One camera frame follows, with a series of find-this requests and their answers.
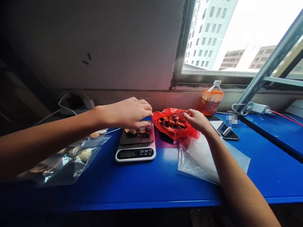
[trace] plastic bottle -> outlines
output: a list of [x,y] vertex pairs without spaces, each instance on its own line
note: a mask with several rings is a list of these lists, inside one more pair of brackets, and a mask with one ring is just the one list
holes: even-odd
[[224,96],[220,84],[220,80],[215,80],[214,85],[203,92],[198,110],[204,115],[214,115],[217,112]]

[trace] left hand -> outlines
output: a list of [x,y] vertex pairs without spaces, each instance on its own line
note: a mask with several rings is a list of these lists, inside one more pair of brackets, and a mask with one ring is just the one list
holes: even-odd
[[137,129],[150,127],[151,124],[141,119],[152,116],[152,107],[144,99],[138,100],[135,97],[105,106],[97,106],[100,122],[105,122],[108,127]]

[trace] smartphone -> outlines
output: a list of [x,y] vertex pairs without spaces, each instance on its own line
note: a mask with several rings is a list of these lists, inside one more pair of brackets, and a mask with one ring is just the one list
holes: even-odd
[[220,118],[217,116],[205,116],[212,127],[217,131],[217,133],[223,137],[225,140],[238,140],[239,137],[232,130],[231,127],[228,127]]

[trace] blue table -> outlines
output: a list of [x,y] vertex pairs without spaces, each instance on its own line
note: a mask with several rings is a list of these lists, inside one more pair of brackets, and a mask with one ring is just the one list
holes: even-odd
[[[303,165],[244,123],[235,132],[240,140],[230,143],[251,158],[248,176],[267,202],[302,202]],[[157,156],[147,163],[116,163],[121,131],[111,135],[75,185],[40,189],[29,183],[0,185],[1,215],[221,204],[219,186],[178,172],[177,145],[166,142],[158,130]]]
[[[302,118],[287,115],[303,122]],[[248,114],[243,122],[295,157],[303,159],[303,127],[279,115]]]

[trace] right hand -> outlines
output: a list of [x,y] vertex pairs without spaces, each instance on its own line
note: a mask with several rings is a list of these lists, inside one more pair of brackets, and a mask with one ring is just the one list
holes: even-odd
[[123,101],[95,107],[100,122],[105,122],[108,127],[137,129],[141,127],[150,127],[148,121],[141,119],[152,116],[152,107],[144,99],[138,100],[135,97]]
[[216,131],[206,119],[203,113],[189,109],[183,114],[183,117],[189,122],[189,124],[196,130],[200,131],[202,134],[207,135]]

